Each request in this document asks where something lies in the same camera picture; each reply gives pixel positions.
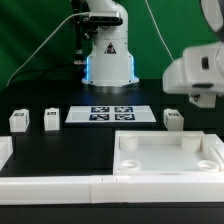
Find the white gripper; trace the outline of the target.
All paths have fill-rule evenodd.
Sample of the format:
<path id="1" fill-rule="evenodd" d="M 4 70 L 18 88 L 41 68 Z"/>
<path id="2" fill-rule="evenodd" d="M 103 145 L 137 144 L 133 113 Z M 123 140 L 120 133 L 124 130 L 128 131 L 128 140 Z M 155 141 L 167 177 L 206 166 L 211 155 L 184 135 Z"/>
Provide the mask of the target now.
<path id="1" fill-rule="evenodd" d="M 189 47 L 163 74 L 167 94 L 184 94 L 200 108 L 214 108 L 224 96 L 224 43 Z"/>

